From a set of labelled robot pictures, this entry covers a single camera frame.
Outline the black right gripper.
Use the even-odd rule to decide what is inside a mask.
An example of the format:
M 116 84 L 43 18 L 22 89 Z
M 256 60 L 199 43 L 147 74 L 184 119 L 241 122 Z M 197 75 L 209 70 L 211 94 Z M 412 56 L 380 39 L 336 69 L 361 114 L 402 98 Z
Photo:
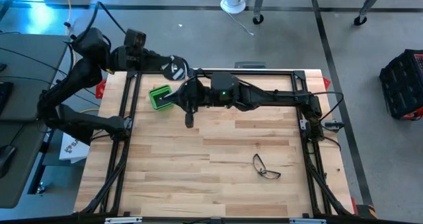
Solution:
M 185 126 L 193 128 L 194 114 L 198 111 L 198 107 L 209 104 L 207 98 L 209 91 L 210 89 L 203 86 L 199 79 L 189 79 L 181 85 L 180 90 L 166 94 L 163 100 L 180 106 L 186 112 Z

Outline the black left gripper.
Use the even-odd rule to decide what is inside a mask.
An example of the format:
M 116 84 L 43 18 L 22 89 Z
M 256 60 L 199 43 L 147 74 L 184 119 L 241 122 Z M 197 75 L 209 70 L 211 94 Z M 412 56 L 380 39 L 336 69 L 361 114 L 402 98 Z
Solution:
M 142 70 L 176 73 L 180 70 L 180 58 L 178 56 L 162 56 L 153 50 L 143 50 Z

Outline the green square bin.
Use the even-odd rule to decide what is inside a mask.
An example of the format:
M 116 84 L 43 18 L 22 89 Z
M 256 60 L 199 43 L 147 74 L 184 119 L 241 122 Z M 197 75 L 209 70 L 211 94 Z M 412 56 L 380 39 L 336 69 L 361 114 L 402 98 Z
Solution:
M 171 102 L 166 102 L 163 97 L 167 94 L 171 94 L 172 89 L 169 85 L 163 85 L 149 91 L 149 98 L 152 107 L 155 110 L 163 110 L 173 105 Z

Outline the white pole base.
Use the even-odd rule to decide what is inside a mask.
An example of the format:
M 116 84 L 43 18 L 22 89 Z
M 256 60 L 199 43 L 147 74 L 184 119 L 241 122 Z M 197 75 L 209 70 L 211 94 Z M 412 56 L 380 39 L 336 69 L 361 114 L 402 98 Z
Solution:
M 245 0 L 221 0 L 220 7 L 231 15 L 239 14 L 246 8 Z

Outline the white printed box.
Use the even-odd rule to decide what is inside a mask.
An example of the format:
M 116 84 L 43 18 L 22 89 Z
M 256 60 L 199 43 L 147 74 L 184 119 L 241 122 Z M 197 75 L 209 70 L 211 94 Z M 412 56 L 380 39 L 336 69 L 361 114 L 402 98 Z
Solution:
M 87 144 L 65 133 L 61 141 L 59 160 L 76 163 L 87 158 L 89 149 L 90 147 Z

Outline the clear safety glasses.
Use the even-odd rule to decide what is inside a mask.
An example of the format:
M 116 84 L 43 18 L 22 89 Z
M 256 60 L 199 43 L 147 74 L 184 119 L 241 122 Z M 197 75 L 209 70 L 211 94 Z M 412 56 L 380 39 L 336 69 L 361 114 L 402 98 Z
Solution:
M 252 165 L 256 172 L 263 178 L 276 180 L 281 177 L 281 173 L 268 170 L 263 163 L 262 159 L 260 158 L 259 154 L 255 154 L 252 158 Z

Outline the grey desk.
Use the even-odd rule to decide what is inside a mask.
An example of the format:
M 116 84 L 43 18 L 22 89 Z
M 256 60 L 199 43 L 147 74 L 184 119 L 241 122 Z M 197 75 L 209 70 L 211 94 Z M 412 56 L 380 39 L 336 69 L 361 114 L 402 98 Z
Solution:
M 0 177 L 0 208 L 18 204 L 44 140 L 44 124 L 36 121 L 40 93 L 51 87 L 67 51 L 66 36 L 0 35 L 0 82 L 12 92 L 0 111 L 0 147 L 15 148 L 10 166 Z

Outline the black plastic crate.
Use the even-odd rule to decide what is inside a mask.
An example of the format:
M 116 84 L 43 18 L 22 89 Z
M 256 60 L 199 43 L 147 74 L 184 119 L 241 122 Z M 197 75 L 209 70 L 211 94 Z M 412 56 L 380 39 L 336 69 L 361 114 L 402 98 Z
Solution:
M 423 118 L 423 50 L 406 49 L 381 69 L 379 80 L 393 118 Z

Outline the silver metal bracket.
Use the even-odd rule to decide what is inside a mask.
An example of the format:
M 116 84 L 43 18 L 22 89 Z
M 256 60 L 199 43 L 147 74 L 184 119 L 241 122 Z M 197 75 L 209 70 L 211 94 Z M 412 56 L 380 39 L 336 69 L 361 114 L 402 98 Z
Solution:
M 289 224 L 327 224 L 325 219 L 290 218 Z
M 140 224 L 142 217 L 111 217 L 104 220 L 104 224 Z

